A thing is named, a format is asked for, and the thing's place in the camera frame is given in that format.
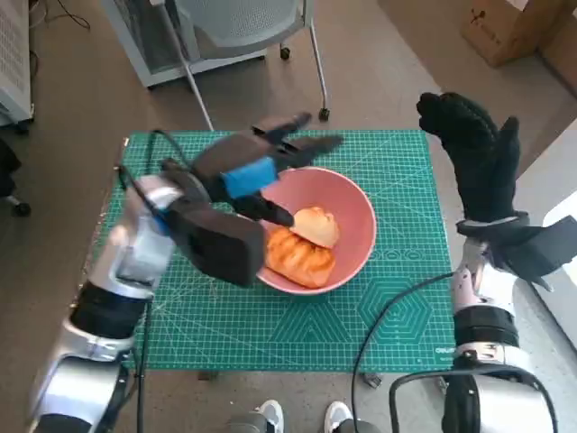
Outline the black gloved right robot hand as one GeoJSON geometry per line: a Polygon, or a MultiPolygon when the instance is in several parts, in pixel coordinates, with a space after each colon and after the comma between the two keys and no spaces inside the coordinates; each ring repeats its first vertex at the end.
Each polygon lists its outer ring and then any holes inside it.
{"type": "Polygon", "coordinates": [[[463,215],[479,223],[514,217],[520,158],[519,121],[498,127],[480,105],[458,93],[424,93],[419,126],[440,139],[452,164],[463,215]]]}

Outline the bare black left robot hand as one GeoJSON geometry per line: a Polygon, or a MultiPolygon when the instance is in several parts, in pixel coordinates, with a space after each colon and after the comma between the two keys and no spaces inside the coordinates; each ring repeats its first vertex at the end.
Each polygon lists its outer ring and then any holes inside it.
{"type": "Polygon", "coordinates": [[[191,173],[213,202],[227,203],[235,213],[254,221],[291,227],[294,217],[261,191],[275,183],[282,171],[306,167],[343,143],[340,135],[286,139],[311,118],[306,112],[269,118],[230,134],[203,150],[191,162],[191,173]]]}

